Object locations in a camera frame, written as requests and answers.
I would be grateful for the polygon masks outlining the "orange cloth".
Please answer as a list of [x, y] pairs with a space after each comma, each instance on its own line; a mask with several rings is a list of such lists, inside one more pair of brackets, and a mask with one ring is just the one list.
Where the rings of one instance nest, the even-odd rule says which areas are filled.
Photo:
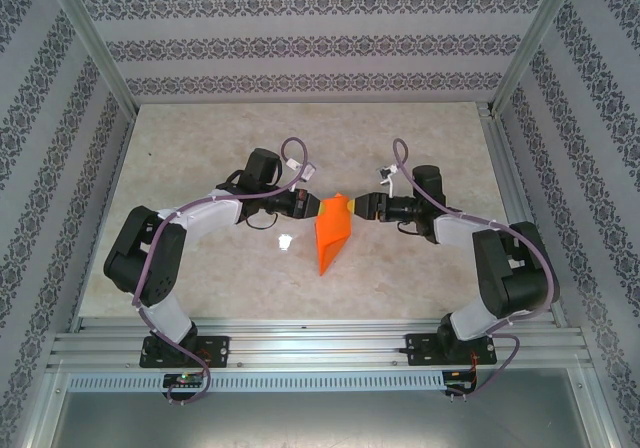
[[352, 234], [353, 201], [340, 193], [320, 203], [315, 221], [319, 275], [323, 276]]

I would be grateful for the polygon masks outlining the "grey sheet metal panel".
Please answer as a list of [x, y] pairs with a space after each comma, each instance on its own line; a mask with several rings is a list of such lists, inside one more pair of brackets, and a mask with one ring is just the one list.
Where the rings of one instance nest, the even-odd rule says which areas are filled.
[[72, 393], [52, 448], [590, 448], [575, 408], [429, 392]]

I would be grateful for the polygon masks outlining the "aluminium side rail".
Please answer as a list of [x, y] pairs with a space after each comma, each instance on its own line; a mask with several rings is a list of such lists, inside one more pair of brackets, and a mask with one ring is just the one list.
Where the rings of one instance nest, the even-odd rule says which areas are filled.
[[105, 198], [103, 200], [103, 204], [101, 205], [99, 223], [96, 226], [94, 236], [92, 238], [88, 258], [86, 259], [86, 262], [83, 268], [83, 273], [80, 278], [80, 281], [77, 287], [77, 292], [75, 294], [73, 304], [71, 307], [71, 312], [67, 320], [67, 324], [65, 326], [65, 331], [67, 333], [69, 332], [74, 333], [78, 330], [81, 304], [87, 290], [92, 269], [98, 253], [100, 240], [107, 223], [109, 210], [113, 202], [116, 187], [121, 175], [124, 160], [126, 158], [126, 152], [130, 144], [130, 140], [132, 137], [132, 133], [134, 131], [136, 121], [137, 121], [137, 118], [134, 117], [131, 121], [128, 122], [128, 124], [126, 125], [126, 130], [123, 134], [123, 138], [119, 145], [117, 157], [115, 159], [115, 164], [113, 166], [113, 169], [109, 178], [109, 183], [105, 191]]
[[509, 223], [533, 222], [534, 217], [501, 121], [495, 119], [486, 104], [478, 103], [477, 109], [506, 218]]

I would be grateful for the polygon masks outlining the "wide aluminium mounting rail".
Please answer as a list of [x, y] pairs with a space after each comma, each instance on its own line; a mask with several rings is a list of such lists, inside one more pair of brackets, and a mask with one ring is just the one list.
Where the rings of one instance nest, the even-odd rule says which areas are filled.
[[[408, 369], [401, 354], [409, 333], [428, 333], [438, 323], [407, 320], [233, 320], [198, 318], [199, 332], [227, 336], [230, 371], [363, 371]], [[593, 358], [579, 328], [556, 324], [543, 314], [517, 322], [507, 334], [521, 345], [511, 365], [517, 369], [590, 367]], [[72, 333], [53, 339], [49, 371], [116, 372], [138, 370], [147, 327], [134, 318], [84, 318]]]

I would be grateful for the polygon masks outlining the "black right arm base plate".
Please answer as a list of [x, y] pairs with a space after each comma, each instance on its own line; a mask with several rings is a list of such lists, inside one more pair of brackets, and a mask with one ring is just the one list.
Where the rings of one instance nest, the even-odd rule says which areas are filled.
[[410, 366], [495, 365], [497, 355], [489, 337], [474, 340], [443, 341], [435, 333], [413, 333], [405, 336], [405, 347], [399, 352], [407, 356]]

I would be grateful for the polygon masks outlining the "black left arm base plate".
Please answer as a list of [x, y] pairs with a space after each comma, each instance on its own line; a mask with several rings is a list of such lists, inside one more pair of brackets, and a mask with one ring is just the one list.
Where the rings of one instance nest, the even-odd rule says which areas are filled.
[[[184, 346], [210, 368], [225, 368], [230, 338], [224, 336], [196, 336]], [[141, 368], [198, 368], [200, 363], [155, 335], [144, 338], [139, 358]]]

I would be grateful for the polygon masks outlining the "aluminium frame post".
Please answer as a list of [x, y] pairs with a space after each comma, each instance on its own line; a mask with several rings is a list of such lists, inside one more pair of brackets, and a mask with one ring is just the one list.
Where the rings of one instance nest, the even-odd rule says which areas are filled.
[[564, 0], [542, 0], [533, 21], [527, 29], [514, 57], [502, 77], [492, 101], [489, 103], [491, 115], [501, 114], [517, 84], [524, 75], [539, 45], [542, 43], [553, 19]]
[[89, 56], [105, 79], [111, 93], [114, 95], [125, 116], [135, 119], [139, 112], [139, 105], [120, 73], [106, 42], [99, 34], [92, 18], [82, 0], [57, 0], [66, 13], [74, 30], [81, 39]]

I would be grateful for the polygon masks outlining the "aluminium frame beam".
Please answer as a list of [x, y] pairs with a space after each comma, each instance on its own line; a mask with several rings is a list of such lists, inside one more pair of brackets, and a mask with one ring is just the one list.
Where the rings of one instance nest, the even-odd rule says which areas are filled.
[[14, 448], [51, 448], [63, 410], [69, 373], [63, 365], [45, 370], [35, 392], [35, 401], [26, 412], [26, 421]]
[[590, 448], [623, 448], [594, 368], [567, 370]]

